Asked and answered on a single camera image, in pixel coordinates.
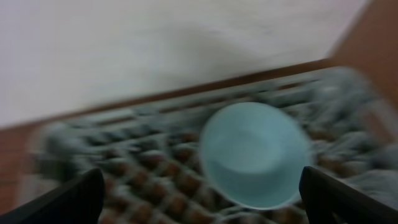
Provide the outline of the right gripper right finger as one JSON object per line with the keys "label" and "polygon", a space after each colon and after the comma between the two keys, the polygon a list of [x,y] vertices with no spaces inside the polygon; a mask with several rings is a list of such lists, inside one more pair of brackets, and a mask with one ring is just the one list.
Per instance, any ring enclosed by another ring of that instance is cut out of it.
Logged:
{"label": "right gripper right finger", "polygon": [[337,224],[336,216],[346,223],[397,223],[397,210],[314,167],[303,168],[299,192],[309,223]]}

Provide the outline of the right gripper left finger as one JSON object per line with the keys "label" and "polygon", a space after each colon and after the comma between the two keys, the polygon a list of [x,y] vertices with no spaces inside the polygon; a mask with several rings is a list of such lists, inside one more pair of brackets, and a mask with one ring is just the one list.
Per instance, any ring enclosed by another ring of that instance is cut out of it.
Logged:
{"label": "right gripper left finger", "polygon": [[104,196],[104,177],[95,168],[1,215],[1,223],[97,223]]}

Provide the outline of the light blue cup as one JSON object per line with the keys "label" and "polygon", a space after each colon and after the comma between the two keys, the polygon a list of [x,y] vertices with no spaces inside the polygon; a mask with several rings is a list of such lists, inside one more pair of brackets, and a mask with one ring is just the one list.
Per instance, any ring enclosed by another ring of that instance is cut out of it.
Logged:
{"label": "light blue cup", "polygon": [[273,210],[300,200],[302,170],[312,142],[287,113],[262,103],[236,103],[204,124],[199,160],[207,182],[246,208]]}

